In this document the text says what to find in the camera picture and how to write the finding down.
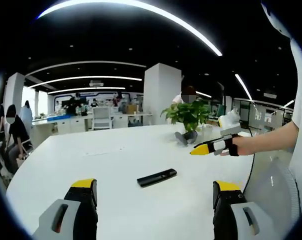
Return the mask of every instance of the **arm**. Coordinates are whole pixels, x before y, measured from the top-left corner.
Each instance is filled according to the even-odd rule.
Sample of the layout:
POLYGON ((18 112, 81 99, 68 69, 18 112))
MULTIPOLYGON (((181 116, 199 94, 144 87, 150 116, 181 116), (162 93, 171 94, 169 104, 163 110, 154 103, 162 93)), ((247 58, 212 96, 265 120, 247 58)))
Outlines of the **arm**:
POLYGON ((0 121, 0 132, 2 131, 3 128, 3 121, 4 121, 4 117, 1 117, 1 121, 0 121))
POLYGON ((294 147, 298 133, 299 128, 291 121, 275 131, 254 137, 235 137, 232 142, 238 146, 239 155, 251 155, 294 147))
POLYGON ((9 146, 10 138, 11 138, 11 134, 9 133, 9 136, 7 137, 7 140, 6 140, 6 147, 9 146))
POLYGON ((21 138, 19 136, 17 137, 17 145, 18 145, 20 154, 23 155, 23 148, 22 148, 21 138))

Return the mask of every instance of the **window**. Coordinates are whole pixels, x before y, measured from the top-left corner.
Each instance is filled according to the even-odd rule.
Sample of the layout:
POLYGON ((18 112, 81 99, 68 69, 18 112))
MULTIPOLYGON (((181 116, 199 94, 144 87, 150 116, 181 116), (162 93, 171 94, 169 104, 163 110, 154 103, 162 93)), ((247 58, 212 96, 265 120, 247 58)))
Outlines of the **window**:
POLYGON ((38 114, 48 114, 48 94, 44 91, 39 91, 39 100, 37 104, 38 114))
POLYGON ((35 108, 36 91, 33 88, 28 88, 28 87, 24 86, 22 89, 21 106, 24 106, 26 101, 29 101, 32 115, 34 116, 36 114, 36 108, 35 108))

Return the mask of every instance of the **potted plant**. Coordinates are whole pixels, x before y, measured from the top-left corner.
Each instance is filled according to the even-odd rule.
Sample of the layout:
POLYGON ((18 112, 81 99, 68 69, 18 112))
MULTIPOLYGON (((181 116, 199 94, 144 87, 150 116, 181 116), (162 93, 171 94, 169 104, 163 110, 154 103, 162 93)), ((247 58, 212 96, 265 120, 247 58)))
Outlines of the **potted plant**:
POLYGON ((165 119, 171 119, 172 124, 183 123, 185 133, 176 132, 175 136, 184 145, 194 143, 197 139, 197 128, 199 124, 205 124, 209 118, 209 110, 206 102, 197 98, 192 103, 173 103, 170 107, 164 109, 161 113, 166 113, 165 119))

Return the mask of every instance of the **white pillar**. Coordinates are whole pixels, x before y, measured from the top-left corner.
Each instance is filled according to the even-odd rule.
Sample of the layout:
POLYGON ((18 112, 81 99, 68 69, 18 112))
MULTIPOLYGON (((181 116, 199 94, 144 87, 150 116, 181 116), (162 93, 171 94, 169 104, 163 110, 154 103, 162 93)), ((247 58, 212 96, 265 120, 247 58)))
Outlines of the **white pillar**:
POLYGON ((6 84, 4 94, 4 114, 7 114, 7 109, 10 105, 14 104, 16 113, 20 113, 21 101, 22 101, 22 90, 25 84, 25 76, 16 72, 9 77, 6 84))
POLYGON ((181 92, 181 70, 158 63, 145 71, 143 89, 143 111, 151 112, 154 125, 166 124, 163 109, 172 104, 181 92))
POLYGON ((39 105, 39 91, 35 91, 35 96, 34 96, 34 116, 33 117, 39 115, 38 105, 39 105))
POLYGON ((225 114, 227 114, 233 108, 232 107, 232 97, 230 97, 230 96, 225 96, 225 98, 223 97, 223 104, 225 105, 225 114))
POLYGON ((55 111, 55 98, 52 95, 47 95, 47 114, 53 114, 55 111))

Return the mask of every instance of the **black ceiling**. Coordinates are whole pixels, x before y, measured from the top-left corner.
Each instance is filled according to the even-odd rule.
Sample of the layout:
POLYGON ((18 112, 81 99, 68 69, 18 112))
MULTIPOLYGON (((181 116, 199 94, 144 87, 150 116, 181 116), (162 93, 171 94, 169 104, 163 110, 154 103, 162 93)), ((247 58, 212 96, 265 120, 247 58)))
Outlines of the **black ceiling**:
MULTIPOLYGON (((248 98, 235 78, 239 74, 254 100, 284 105, 295 98, 297 70, 290 41, 269 23, 259 1, 143 0, 183 19, 206 36, 223 54, 217 56, 196 36, 156 13, 137 7, 80 4, 35 20, 55 1, 13 3, 5 13, 15 17, 0 29, 0 67, 7 76, 28 74, 76 61, 116 61, 60 66, 32 74, 45 82, 77 76, 144 77, 157 63, 182 70, 197 91, 215 95, 213 82, 227 95, 248 98), (264 92, 277 94, 266 98, 264 92)), ((142 92, 143 81, 102 79, 105 86, 142 92)), ((89 87, 90 79, 50 83, 58 90, 89 87)), ((26 80, 27 86, 35 84, 26 80)), ((51 92, 39 86, 37 90, 51 92)))

